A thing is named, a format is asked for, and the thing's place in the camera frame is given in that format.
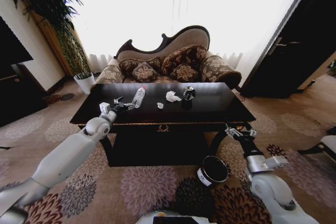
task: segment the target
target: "plastic water bottle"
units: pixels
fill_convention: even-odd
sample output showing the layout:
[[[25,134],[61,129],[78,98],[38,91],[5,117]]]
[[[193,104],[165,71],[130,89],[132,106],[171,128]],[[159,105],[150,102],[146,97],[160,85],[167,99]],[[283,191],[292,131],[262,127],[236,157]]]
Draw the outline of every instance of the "plastic water bottle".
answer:
[[[141,88],[139,88],[137,90],[137,93],[135,94],[133,100],[132,100],[132,103],[135,104],[134,106],[136,108],[139,108],[141,103],[142,103],[142,100],[143,98],[145,97],[145,86],[142,86]]]

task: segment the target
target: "black coffee table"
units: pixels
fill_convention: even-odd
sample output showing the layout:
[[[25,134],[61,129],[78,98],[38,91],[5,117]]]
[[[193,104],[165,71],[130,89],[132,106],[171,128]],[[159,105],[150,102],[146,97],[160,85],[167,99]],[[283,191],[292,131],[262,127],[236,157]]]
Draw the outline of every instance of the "black coffee table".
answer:
[[[224,83],[115,83],[97,84],[79,108],[71,123],[84,127],[99,116],[99,104],[123,96],[131,102],[137,89],[145,86],[140,108],[118,115],[110,133],[117,133],[114,146],[101,143],[110,166],[197,165],[206,155],[214,155],[226,136],[225,122],[241,126],[255,118]],[[166,101],[175,91],[182,98],[186,86],[193,86],[196,98],[189,103]],[[156,106],[164,104],[163,110]],[[210,148],[203,132],[218,132]]]

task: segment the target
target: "white curtain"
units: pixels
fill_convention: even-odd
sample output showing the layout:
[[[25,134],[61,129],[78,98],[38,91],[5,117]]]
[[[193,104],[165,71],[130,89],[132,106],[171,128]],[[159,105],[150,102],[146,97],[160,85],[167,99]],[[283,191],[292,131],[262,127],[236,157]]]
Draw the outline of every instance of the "white curtain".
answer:
[[[268,42],[293,0],[82,0],[75,27],[95,72],[129,39],[153,50],[161,34],[189,25],[208,29],[209,50],[236,68],[256,45]]]

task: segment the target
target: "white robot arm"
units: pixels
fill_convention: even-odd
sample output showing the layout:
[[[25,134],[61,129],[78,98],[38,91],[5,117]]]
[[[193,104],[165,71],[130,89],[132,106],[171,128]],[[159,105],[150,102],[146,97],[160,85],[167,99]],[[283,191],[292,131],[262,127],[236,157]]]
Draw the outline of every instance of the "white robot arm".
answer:
[[[121,103],[113,109],[107,103],[100,104],[102,114],[91,119],[80,132],[69,136],[38,165],[31,178],[13,188],[0,192],[0,224],[24,223],[27,213],[23,207],[44,197],[52,186],[65,180],[84,162],[94,150],[96,143],[110,131],[112,123],[121,110],[134,108],[132,103]],[[271,172],[287,163],[284,157],[265,159],[253,140],[256,135],[250,126],[248,132],[227,127],[229,136],[239,141],[247,160],[247,174],[251,191],[265,204],[274,224],[318,224],[306,214],[293,198],[289,186]]]
[[[0,224],[24,223],[27,213],[23,207],[38,201],[50,188],[74,173],[93,152],[96,143],[109,133],[117,113],[134,108],[134,104],[120,100],[114,101],[113,109],[108,103],[100,104],[101,115],[88,121],[81,131],[69,136],[44,157],[31,178],[0,192]]]
[[[272,217],[272,223],[318,224],[296,202],[287,183],[272,174],[275,168],[288,164],[288,161],[283,156],[265,159],[253,142],[256,131],[247,123],[245,127],[247,132],[227,126],[226,133],[241,144],[247,161],[246,173],[251,181],[251,191],[263,201]]]

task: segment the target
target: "tissue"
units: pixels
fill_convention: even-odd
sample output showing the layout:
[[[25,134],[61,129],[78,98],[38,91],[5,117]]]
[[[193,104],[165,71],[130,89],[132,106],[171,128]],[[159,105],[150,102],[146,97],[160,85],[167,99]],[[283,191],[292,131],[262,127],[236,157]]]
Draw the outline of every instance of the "tissue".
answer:
[[[175,102],[175,101],[180,102],[181,101],[181,98],[179,98],[178,96],[176,96],[174,91],[167,92],[166,99],[169,102]]]
[[[158,102],[156,104],[157,104],[158,109],[163,110],[163,103]]]

